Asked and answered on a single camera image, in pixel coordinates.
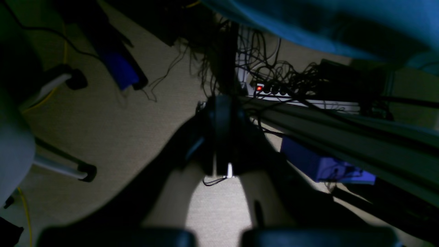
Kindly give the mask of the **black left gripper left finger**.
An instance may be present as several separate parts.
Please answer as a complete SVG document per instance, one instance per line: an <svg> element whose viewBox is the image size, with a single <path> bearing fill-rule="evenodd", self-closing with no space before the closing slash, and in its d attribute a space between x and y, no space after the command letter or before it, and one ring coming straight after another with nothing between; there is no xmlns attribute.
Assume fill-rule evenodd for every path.
<svg viewBox="0 0 439 247"><path fill-rule="evenodd" d="M215 100L185 122L163 150L104 206L48 228L39 247L195 247L185 230L193 191L212 174Z"/></svg>

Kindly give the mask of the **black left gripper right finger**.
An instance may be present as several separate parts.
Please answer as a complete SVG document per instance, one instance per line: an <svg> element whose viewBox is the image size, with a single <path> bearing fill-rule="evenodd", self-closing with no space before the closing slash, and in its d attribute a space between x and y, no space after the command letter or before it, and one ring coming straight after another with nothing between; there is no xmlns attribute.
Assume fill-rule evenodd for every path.
<svg viewBox="0 0 439 247"><path fill-rule="evenodd" d="M242 247L400 247L391 228L373 227L317 191L274 150L237 99L221 96L219 159L231 162L253 227Z"/></svg>

